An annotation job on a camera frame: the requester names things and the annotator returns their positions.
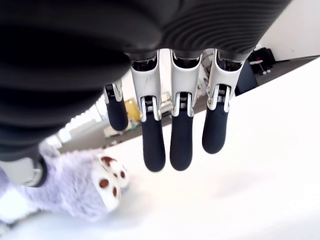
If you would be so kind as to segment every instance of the ribbed rubber cover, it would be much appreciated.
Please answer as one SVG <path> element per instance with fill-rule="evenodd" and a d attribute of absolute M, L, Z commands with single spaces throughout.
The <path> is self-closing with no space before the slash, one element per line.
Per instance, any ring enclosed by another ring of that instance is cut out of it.
<path fill-rule="evenodd" d="M 177 50 L 216 48 L 246 53 L 289 0 L 197 0 L 164 28 L 163 46 Z"/>

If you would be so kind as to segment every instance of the robotic hand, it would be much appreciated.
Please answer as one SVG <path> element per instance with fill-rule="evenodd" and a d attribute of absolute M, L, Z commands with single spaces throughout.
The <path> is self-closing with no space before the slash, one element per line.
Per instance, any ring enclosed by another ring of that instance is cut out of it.
<path fill-rule="evenodd" d="M 146 167 L 165 165 L 159 53 L 171 49 L 170 162 L 192 160 L 193 107 L 202 52 L 214 48 L 202 146 L 224 145 L 229 99 L 243 62 L 290 0 L 0 1 L 0 168 L 39 187 L 38 144 L 104 93 L 110 124 L 128 125 L 121 77 L 130 68 Z"/>

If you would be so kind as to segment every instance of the purple plush toy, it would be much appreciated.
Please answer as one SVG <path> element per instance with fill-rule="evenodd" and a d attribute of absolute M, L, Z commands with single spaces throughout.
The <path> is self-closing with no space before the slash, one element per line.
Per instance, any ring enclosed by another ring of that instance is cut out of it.
<path fill-rule="evenodd" d="M 129 175 L 103 149 L 60 155 L 42 143 L 39 151 L 48 172 L 39 188 L 11 183 L 0 169 L 0 236 L 12 223 L 39 210 L 97 221 L 118 207 Z"/>

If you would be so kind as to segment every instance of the white wall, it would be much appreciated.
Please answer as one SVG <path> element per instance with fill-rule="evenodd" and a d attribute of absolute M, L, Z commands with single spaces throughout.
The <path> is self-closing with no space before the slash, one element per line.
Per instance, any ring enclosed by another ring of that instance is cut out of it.
<path fill-rule="evenodd" d="M 320 0 L 293 0 L 260 43 L 276 61 L 320 55 Z"/>

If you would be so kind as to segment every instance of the metal spring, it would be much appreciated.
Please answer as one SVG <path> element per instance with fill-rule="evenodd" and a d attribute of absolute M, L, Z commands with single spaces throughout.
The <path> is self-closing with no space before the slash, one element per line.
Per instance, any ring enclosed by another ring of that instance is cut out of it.
<path fill-rule="evenodd" d="M 219 95 L 226 95 L 226 90 L 224 89 L 219 89 Z"/>
<path fill-rule="evenodd" d="M 112 91 L 114 89 L 114 87 L 112 86 L 112 84 L 108 84 L 105 86 L 105 89 L 108 91 Z"/>
<path fill-rule="evenodd" d="M 153 105 L 152 100 L 145 101 L 145 105 L 146 106 L 152 106 Z"/>

